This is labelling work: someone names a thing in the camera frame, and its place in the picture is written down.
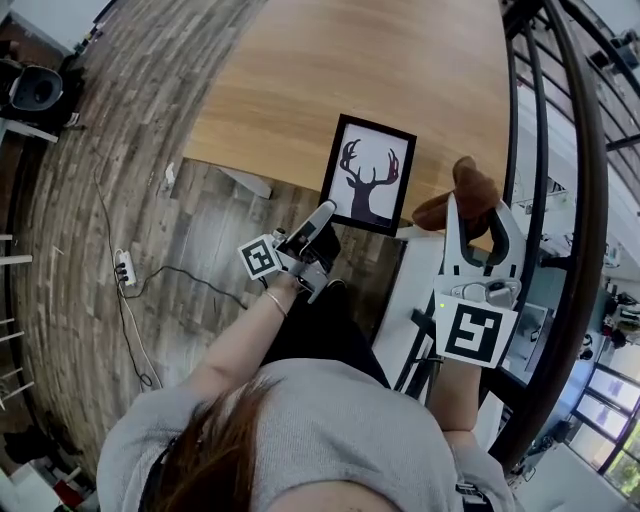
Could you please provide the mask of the person's right forearm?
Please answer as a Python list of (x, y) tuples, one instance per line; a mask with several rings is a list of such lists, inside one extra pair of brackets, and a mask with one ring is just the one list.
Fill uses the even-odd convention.
[(476, 425), (482, 368), (446, 359), (428, 400), (428, 409), (444, 432), (470, 433)]

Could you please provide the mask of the white slatted rack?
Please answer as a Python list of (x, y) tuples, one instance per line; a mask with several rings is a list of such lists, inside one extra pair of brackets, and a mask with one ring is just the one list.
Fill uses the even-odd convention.
[[(9, 244), (11, 245), (11, 242), (13, 241), (14, 241), (13, 235), (4, 234), (4, 233), (0, 234), (0, 245), (4, 244), (5, 242), (9, 242)], [(31, 254), (11, 255), (7, 253), (4, 255), (0, 255), (0, 268), (6, 267), (6, 266), (31, 264), (32, 262), (33, 262), (33, 256)], [(6, 318), (4, 320), (0, 320), (0, 326), (9, 325), (13, 322), (15, 322), (15, 318), (13, 317)], [(25, 334), (24, 331), (18, 331), (17, 333), (14, 333), (14, 334), (8, 334), (4, 337), (0, 337), (0, 343), (8, 342), (8, 341), (20, 338), (24, 334)], [(15, 370), (12, 370), (12, 371), (9, 371), (8, 373), (0, 375), (0, 411), (4, 412), (7, 410), (6, 402), (8, 400), (21, 395), (22, 393), (24, 393), (25, 391), (29, 390), (31, 387), (34, 386), (35, 383), (33, 381), (29, 381), (23, 385), (18, 385), (18, 387), (13, 390), (7, 390), (8, 388), (4, 386), (13, 377), (20, 377), (23, 373), (23, 370), (24, 370), (23, 367), (18, 367)]]

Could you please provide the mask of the person's bare neck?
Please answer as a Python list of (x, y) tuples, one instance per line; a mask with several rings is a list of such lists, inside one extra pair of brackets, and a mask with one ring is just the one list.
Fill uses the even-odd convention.
[(400, 512), (388, 499), (348, 481), (295, 487), (278, 496), (267, 512)]

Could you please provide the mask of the person's grey sweater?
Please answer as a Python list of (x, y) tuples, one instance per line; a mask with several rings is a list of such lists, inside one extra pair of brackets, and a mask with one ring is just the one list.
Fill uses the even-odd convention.
[[(484, 449), (451, 448), (430, 412), (338, 361), (266, 365), (272, 383), (257, 428), (251, 512), (291, 488), (351, 481), (402, 512), (462, 512), (469, 484), (494, 512), (515, 512), (501, 465)], [(98, 464), (102, 512), (137, 512), (152, 464), (200, 405), (183, 387), (140, 395), (109, 432)]]

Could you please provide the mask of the brown cloth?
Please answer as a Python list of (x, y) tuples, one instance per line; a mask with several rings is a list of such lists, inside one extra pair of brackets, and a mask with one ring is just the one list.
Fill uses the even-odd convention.
[(499, 191), (492, 179), (477, 169), (470, 156), (460, 158), (453, 166), (454, 188), (418, 206), (412, 221), (426, 231), (443, 230), (446, 227), (447, 201), (452, 193), (458, 206), (458, 214), (471, 240), (482, 236), (489, 228), (488, 212), (500, 201)]

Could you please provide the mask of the white power strip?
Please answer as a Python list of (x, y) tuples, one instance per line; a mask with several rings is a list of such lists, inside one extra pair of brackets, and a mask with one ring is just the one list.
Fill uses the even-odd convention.
[(115, 273), (118, 282), (124, 286), (135, 286), (137, 277), (129, 251), (118, 249), (114, 254)]

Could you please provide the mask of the framed deer picture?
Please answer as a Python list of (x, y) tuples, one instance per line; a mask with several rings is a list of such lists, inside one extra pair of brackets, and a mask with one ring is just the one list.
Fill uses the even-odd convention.
[(320, 192), (335, 204), (332, 221), (394, 237), (408, 188), (417, 137), (342, 114)]

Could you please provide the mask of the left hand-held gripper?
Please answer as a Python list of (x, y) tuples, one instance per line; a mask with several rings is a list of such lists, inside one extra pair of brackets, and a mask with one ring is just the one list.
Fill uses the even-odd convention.
[(324, 201), (290, 236), (277, 228), (240, 246), (238, 253), (250, 279), (289, 274), (308, 292), (312, 304), (327, 286), (341, 251), (334, 227), (327, 225), (336, 209), (334, 201)]

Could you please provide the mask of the dark metal railing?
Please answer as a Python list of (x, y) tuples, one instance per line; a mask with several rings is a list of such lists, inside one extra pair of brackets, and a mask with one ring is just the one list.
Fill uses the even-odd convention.
[(548, 178), (548, 122), (542, 66), (530, 27), (531, 19), (545, 11), (561, 55), (572, 103), (577, 145), (576, 217), (571, 253), (555, 319), (536, 369), (528, 383), (497, 368), (482, 374), (481, 393), (493, 393), (511, 411), (489, 453), (510, 472), (528, 451), (552, 412), (566, 384), (596, 300), (605, 253), (608, 217), (607, 145), (596, 104), (596, 88), (588, 59), (579, 50), (570, 24), (576, 22), (618, 65), (624, 62), (572, 0), (513, 0), (502, 15), (509, 77), (509, 143), (505, 200), (511, 200), (515, 182), (518, 129), (517, 79), (513, 41), (527, 40), (536, 101), (537, 141), (534, 198), (524, 260), (523, 289), (533, 278), (543, 228)]

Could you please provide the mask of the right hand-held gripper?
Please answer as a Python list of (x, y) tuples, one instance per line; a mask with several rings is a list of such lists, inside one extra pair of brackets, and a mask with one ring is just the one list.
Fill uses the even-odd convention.
[[(489, 231), (493, 241), (487, 259), (490, 275), (520, 276), (523, 233), (507, 205), (497, 205), (489, 214)], [(437, 354), (496, 367), (518, 318), (514, 307), (521, 283), (512, 278), (476, 276), (480, 261), (469, 248), (453, 193), (447, 200), (443, 273), (434, 280)]]

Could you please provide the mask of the black-framed window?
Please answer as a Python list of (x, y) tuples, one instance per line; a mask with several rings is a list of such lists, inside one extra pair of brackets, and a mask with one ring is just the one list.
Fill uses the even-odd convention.
[(640, 489), (640, 381), (597, 363), (572, 410), (569, 447), (618, 492)]

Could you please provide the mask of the person's left forearm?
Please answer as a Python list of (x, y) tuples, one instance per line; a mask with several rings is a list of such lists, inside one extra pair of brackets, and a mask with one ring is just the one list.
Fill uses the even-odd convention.
[(207, 349), (184, 386), (213, 399), (250, 381), (297, 297), (295, 277), (281, 273)]

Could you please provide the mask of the white table leg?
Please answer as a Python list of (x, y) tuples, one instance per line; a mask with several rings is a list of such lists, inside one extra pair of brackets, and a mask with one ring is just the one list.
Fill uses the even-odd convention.
[(250, 173), (238, 171), (235, 169), (229, 169), (222, 166), (219, 167), (219, 170), (249, 191), (251, 191), (254, 195), (266, 200), (269, 200), (271, 198), (272, 188), (261, 178)]

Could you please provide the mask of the person's black trousers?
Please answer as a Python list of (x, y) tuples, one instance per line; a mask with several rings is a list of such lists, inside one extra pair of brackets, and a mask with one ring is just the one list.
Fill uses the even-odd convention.
[(390, 386), (368, 339), (351, 316), (348, 289), (327, 291), (309, 304), (308, 292), (296, 297), (262, 364), (286, 359), (344, 363)]

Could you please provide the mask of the white desk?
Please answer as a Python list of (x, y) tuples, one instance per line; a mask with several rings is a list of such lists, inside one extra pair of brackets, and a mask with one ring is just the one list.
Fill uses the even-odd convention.
[(19, 121), (0, 117), (0, 145), (2, 144), (2, 141), (8, 131), (27, 137), (40, 138), (53, 144), (58, 142), (58, 137), (55, 135), (34, 128), (30, 125), (21, 123)]

